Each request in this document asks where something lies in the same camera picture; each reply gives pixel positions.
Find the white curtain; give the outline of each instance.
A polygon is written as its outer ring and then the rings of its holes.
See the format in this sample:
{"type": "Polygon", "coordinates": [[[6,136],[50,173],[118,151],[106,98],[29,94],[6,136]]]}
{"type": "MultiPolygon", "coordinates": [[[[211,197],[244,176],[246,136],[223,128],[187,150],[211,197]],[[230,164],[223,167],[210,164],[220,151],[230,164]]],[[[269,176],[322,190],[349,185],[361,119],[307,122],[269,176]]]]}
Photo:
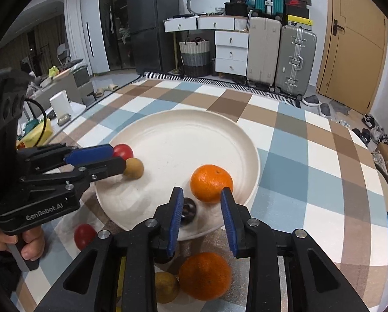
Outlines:
{"type": "Polygon", "coordinates": [[[72,60],[84,59],[88,64],[87,71],[91,75],[93,72],[84,40],[80,0],[64,0],[64,18],[66,21],[66,34],[69,43],[70,57],[72,60]]]}

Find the silver suitcase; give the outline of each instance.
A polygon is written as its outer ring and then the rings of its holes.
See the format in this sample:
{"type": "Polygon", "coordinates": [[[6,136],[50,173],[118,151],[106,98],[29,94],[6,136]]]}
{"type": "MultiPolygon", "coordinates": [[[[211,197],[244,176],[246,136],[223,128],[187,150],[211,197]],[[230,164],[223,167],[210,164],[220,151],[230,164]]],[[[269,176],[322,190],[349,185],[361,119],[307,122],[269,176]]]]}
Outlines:
{"type": "Polygon", "coordinates": [[[246,74],[249,80],[273,84],[281,28],[279,21],[264,17],[251,18],[246,74]]]}
{"type": "Polygon", "coordinates": [[[282,27],[275,92],[283,91],[302,100],[310,82],[316,45],[317,37],[311,31],[282,27]]]}

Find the striped basket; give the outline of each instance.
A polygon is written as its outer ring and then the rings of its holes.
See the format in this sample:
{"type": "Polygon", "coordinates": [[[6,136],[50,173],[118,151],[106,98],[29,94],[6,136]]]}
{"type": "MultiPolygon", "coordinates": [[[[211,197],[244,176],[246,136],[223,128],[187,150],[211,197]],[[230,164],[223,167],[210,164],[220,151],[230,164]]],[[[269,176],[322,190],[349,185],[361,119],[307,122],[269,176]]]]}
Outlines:
{"type": "Polygon", "coordinates": [[[189,77],[207,76],[210,74],[210,41],[196,38],[190,42],[180,42],[184,74],[189,77]]]}

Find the cherry tomato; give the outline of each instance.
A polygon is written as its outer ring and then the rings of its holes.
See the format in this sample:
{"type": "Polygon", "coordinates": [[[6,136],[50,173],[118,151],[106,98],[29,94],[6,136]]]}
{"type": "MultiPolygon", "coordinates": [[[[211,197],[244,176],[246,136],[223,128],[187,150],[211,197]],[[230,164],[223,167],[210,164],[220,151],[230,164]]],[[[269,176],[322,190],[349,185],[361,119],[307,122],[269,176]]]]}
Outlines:
{"type": "Polygon", "coordinates": [[[89,224],[80,224],[74,231],[74,242],[81,251],[96,237],[96,230],[89,224]]]}
{"type": "Polygon", "coordinates": [[[118,144],[113,148],[113,156],[120,156],[124,160],[133,157],[133,151],[127,144],[118,144]]]}

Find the mandarin orange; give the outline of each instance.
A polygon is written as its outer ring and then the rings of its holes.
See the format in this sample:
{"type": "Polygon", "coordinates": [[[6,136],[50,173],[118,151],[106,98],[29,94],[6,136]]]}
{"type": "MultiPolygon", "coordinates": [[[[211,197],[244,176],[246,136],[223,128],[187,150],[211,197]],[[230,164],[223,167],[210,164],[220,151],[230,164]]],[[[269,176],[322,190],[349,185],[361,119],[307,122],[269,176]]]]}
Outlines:
{"type": "Polygon", "coordinates": [[[226,170],[217,165],[202,165],[191,176],[191,192],[202,202],[220,202],[224,187],[229,187],[233,192],[233,180],[226,170]]]}
{"type": "Polygon", "coordinates": [[[224,295],[231,285],[231,268],[214,252],[198,253],[180,267],[180,288],[198,300],[213,300],[224,295]]]}

